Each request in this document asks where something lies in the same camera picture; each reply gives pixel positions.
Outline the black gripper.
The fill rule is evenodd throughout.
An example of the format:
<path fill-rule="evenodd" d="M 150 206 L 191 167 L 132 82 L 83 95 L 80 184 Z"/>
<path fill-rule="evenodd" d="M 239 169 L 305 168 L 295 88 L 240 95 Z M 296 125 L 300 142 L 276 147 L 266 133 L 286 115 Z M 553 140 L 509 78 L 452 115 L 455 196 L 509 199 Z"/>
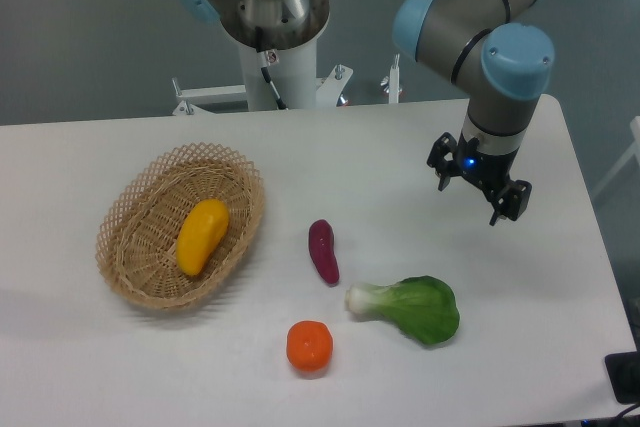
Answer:
<path fill-rule="evenodd" d="M 445 132 L 434 142 L 427 165 L 439 178 L 439 191 L 443 191 L 455 177 L 462 177 L 480 189 L 493 207 L 489 224 L 494 226 L 500 219 L 517 221 L 528 206 L 532 185 L 510 177 L 517 153 L 518 148 L 500 155 L 483 153 L 479 150 L 477 138 L 467 139 L 460 134 L 457 143 L 450 133 Z"/>

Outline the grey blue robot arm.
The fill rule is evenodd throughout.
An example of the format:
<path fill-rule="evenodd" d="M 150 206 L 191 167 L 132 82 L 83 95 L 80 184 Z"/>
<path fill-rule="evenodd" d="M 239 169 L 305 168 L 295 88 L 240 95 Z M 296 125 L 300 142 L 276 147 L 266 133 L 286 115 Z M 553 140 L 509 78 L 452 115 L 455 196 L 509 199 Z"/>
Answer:
<path fill-rule="evenodd" d="M 316 42 L 328 0 L 179 0 L 191 15 L 220 23 L 236 43 L 253 110 L 316 108 Z M 427 163 L 441 186 L 461 177 L 516 220 L 531 185 L 510 169 L 554 63 L 541 30 L 517 17 L 538 0 L 405 0 L 392 26 L 398 50 L 468 95 L 461 133 L 443 134 Z"/>

